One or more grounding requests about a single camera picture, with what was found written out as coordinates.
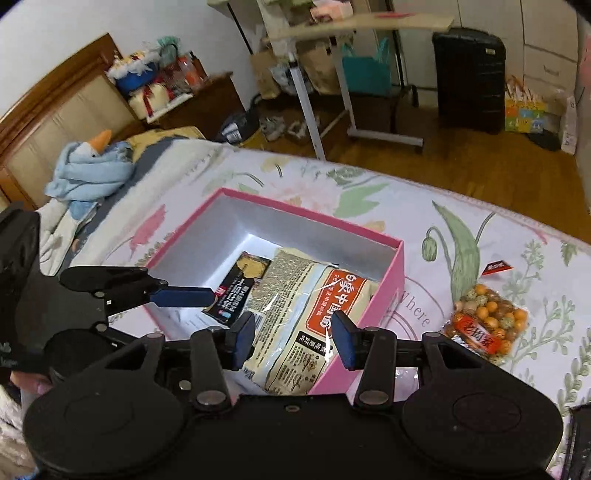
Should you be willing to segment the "left hand pink nails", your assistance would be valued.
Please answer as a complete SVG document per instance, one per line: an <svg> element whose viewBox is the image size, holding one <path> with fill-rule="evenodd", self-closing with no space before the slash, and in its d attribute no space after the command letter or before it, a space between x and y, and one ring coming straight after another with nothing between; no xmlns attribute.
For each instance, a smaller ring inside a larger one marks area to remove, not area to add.
<svg viewBox="0 0 591 480"><path fill-rule="evenodd" d="M10 381L22 391L34 395L43 395L53 387L47 377L37 373L12 371Z"/></svg>

